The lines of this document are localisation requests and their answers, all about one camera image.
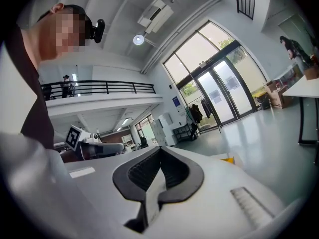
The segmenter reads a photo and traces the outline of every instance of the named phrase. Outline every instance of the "floor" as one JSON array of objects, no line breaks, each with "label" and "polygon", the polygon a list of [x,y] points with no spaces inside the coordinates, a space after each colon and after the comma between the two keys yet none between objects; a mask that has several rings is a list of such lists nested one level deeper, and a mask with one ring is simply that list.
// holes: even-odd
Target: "floor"
[{"label": "floor", "polygon": [[[305,99],[304,139],[315,139],[315,103]],[[201,134],[177,148],[211,156],[236,152],[244,170],[272,189],[288,205],[305,196],[317,179],[315,149],[297,144],[300,106],[294,99],[285,109],[258,111],[219,130]]]}]

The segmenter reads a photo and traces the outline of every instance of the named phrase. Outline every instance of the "air conditioner unit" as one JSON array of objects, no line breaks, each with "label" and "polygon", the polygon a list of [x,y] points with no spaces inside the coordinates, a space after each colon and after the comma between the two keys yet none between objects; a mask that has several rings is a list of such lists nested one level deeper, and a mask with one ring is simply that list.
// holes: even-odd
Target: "air conditioner unit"
[{"label": "air conditioner unit", "polygon": [[156,33],[173,13],[162,0],[154,0],[139,18],[138,24],[146,27],[146,33]]}]

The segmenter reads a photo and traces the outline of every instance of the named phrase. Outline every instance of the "balcony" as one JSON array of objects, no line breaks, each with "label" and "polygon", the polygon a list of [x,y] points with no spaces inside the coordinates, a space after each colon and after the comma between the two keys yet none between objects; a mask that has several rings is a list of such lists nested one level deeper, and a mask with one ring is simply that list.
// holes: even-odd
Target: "balcony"
[{"label": "balcony", "polygon": [[162,96],[153,84],[120,81],[69,81],[41,85],[51,119],[136,106],[156,106]]}]

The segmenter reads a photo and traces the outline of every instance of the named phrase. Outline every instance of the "ceiling light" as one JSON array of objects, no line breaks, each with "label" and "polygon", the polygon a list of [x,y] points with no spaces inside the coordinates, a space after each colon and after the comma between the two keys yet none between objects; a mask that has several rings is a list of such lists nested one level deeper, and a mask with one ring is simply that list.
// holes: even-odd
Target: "ceiling light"
[{"label": "ceiling light", "polygon": [[136,35],[136,36],[134,37],[134,39],[133,39],[133,43],[134,43],[135,45],[141,45],[143,42],[144,42],[144,36],[142,36],[142,35],[140,35],[140,34]]},{"label": "ceiling light", "polygon": [[76,74],[72,74],[72,78],[74,82],[77,81]]},{"label": "ceiling light", "polygon": [[122,125],[124,125],[126,122],[128,122],[129,119],[125,119],[122,123]]}]

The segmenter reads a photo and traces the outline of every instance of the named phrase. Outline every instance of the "red brick wall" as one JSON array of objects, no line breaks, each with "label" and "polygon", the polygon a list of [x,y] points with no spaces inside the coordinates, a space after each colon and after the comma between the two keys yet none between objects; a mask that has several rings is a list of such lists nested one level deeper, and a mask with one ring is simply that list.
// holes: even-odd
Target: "red brick wall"
[{"label": "red brick wall", "polygon": [[103,143],[118,143],[118,142],[122,142],[122,136],[131,134],[130,130],[125,130],[125,131],[121,131],[115,134],[111,134],[105,137],[102,137],[102,142]]}]

